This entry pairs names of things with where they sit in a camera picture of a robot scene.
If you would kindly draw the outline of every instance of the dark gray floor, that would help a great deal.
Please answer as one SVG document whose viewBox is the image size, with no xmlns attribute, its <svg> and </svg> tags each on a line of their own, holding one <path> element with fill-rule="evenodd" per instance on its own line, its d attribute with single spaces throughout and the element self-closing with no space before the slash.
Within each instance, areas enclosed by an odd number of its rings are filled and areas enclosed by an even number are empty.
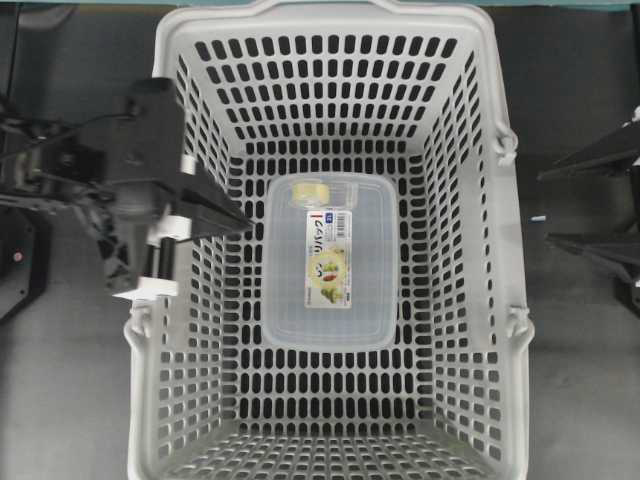
<svg viewBox="0 0 640 480">
<path fill-rule="evenodd" d="M 166 10 L 82 7 L 43 29 L 21 22 L 12 98 L 25 113 L 81 120 L 151 70 Z M 624 180 L 538 184 L 550 163 L 628 120 L 640 103 L 631 15 L 492 9 L 518 133 L 531 349 L 532 480 L 636 479 L 640 319 L 611 282 L 548 248 L 549 231 L 613 229 L 631 213 Z M 0 35 L 5 25 L 0 17 Z M 0 56 L 0 73 L 2 73 Z M 527 221 L 548 216 L 544 224 Z M 46 293 L 0 327 L 0 479 L 124 479 L 127 305 L 101 293 L 92 243 L 52 220 Z"/>
</svg>

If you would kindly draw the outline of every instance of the product label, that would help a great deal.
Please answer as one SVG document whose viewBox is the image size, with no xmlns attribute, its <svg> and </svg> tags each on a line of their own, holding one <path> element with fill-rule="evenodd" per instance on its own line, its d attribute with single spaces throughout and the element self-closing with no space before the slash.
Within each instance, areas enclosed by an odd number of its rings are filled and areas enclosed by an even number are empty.
<svg viewBox="0 0 640 480">
<path fill-rule="evenodd" d="M 351 212 L 307 212 L 304 305 L 351 308 Z"/>
</svg>

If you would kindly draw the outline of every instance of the screw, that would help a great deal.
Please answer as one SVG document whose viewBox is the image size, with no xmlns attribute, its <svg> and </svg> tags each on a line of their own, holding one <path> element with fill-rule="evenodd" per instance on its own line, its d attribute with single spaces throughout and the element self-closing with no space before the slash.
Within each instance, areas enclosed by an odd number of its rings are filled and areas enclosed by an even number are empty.
<svg viewBox="0 0 640 480">
<path fill-rule="evenodd" d="M 142 107 L 135 102 L 131 102 L 127 110 L 129 115 L 133 117 L 137 117 L 142 113 Z"/>
<path fill-rule="evenodd" d="M 142 165 L 142 158 L 135 152 L 129 152 L 124 161 L 129 165 L 133 165 L 135 167 L 139 167 Z"/>
<path fill-rule="evenodd" d="M 60 163 L 65 167 L 70 167 L 74 163 L 73 155 L 70 153 L 64 153 L 60 157 Z"/>
</svg>

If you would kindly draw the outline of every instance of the white plastic basket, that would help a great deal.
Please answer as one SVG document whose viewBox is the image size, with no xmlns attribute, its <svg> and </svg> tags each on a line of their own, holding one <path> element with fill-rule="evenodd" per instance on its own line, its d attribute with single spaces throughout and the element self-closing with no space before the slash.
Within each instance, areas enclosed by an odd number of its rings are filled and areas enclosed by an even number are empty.
<svg viewBox="0 0 640 480">
<path fill-rule="evenodd" d="M 528 320 L 491 21 L 375 3 L 177 10 L 155 75 L 176 79 L 185 151 L 256 222 L 181 245 L 179 295 L 137 302 L 132 479 L 522 479 Z M 266 343 L 264 201 L 289 173 L 379 174 L 400 214 L 394 345 Z"/>
</svg>

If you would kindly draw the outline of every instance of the plastic food container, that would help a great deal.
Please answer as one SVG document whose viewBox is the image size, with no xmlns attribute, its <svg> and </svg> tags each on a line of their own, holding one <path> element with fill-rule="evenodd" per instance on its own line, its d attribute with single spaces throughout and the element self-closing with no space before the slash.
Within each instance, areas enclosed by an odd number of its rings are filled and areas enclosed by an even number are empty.
<svg viewBox="0 0 640 480">
<path fill-rule="evenodd" d="M 394 186 L 377 175 L 288 175 L 271 184 L 266 340 L 321 352 L 389 344 L 397 317 L 397 205 Z"/>
</svg>

